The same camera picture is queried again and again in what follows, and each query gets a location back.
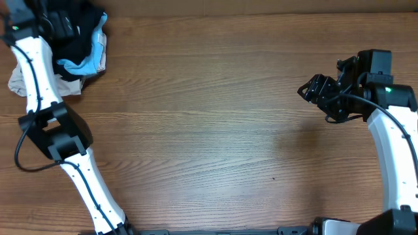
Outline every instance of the blue cloth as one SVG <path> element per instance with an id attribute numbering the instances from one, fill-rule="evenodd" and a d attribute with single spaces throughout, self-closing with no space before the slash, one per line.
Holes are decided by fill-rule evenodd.
<path id="1" fill-rule="evenodd" d="M 64 69 L 74 75 L 92 75 L 97 74 L 97 69 L 99 68 L 100 59 L 102 58 L 102 53 L 104 46 L 99 42 L 99 38 L 102 37 L 103 31 L 102 27 L 107 21 L 107 14 L 103 13 L 102 18 L 100 19 L 99 24 L 94 28 L 93 33 L 91 34 L 91 53 L 89 56 L 84 58 L 84 60 L 76 65 L 68 59 L 58 59 L 57 64 L 63 65 Z"/>

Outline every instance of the white cloth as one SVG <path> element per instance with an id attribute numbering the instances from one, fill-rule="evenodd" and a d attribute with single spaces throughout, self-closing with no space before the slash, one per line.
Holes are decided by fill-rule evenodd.
<path id="1" fill-rule="evenodd" d="M 61 75 L 55 74 L 55 79 L 57 80 L 58 91 L 61 96 L 67 95 L 81 95 L 81 89 L 83 88 L 84 79 L 75 80 L 73 82 L 66 82 L 61 79 Z M 26 93 L 26 86 L 24 77 L 20 70 L 20 64 L 14 68 L 12 72 L 12 76 L 8 81 L 8 88 L 15 92 L 16 94 L 20 95 L 21 97 L 25 97 Z"/>

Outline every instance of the wooden tabletop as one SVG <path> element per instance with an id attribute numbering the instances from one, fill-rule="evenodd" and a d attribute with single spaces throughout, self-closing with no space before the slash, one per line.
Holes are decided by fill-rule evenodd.
<path id="1" fill-rule="evenodd" d="M 106 74 L 66 101 L 138 229 L 361 223 L 383 198 L 367 125 L 327 124 L 296 91 L 371 48 L 392 50 L 395 82 L 417 91 L 417 22 L 416 13 L 111 18 Z M 0 54 L 0 234 L 93 230 L 60 167 L 14 166 L 26 99 L 8 90 L 16 60 L 4 45 Z M 49 163 L 28 140 L 20 157 Z"/>

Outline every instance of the wood grain surface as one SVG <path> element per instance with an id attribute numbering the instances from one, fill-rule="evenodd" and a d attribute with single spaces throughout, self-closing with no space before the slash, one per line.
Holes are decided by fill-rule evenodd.
<path id="1" fill-rule="evenodd" d="M 367 126 L 325 123 L 296 90 L 370 48 L 392 50 L 395 81 L 418 90 L 417 22 L 416 13 L 111 18 L 106 74 L 66 101 L 139 229 L 360 223 L 383 198 Z M 4 45 L 0 54 L 0 234 L 92 230 L 60 168 L 14 166 L 26 100 L 7 87 L 13 55 Z M 30 141 L 21 158 L 48 163 Z"/>

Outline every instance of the robotic arm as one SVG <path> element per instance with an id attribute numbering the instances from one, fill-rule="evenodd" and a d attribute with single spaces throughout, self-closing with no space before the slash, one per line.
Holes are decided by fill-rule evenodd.
<path id="1" fill-rule="evenodd" d="M 310 227 L 279 227 L 278 230 L 216 232 L 136 231 L 116 204 L 97 169 L 91 132 L 85 121 L 57 92 L 52 69 L 50 41 L 74 37 L 66 12 L 48 12 L 47 1 L 28 8 L 23 0 L 8 0 L 13 25 L 6 22 L 4 41 L 22 66 L 27 88 L 27 115 L 19 118 L 24 132 L 16 148 L 15 162 L 28 172 L 60 165 L 76 185 L 95 226 L 96 234 L 169 235 L 363 235 L 415 234 L 418 212 L 417 102 L 410 86 L 393 84 L 391 52 L 368 50 L 338 61 L 337 80 L 315 75 L 298 94 L 318 105 L 330 123 L 355 118 L 367 122 L 378 150 L 384 187 L 384 212 L 361 225 L 338 219 L 316 218 Z M 44 130 L 49 123 L 60 126 Z M 18 150 L 25 136 L 54 161 L 38 169 L 19 164 Z"/>

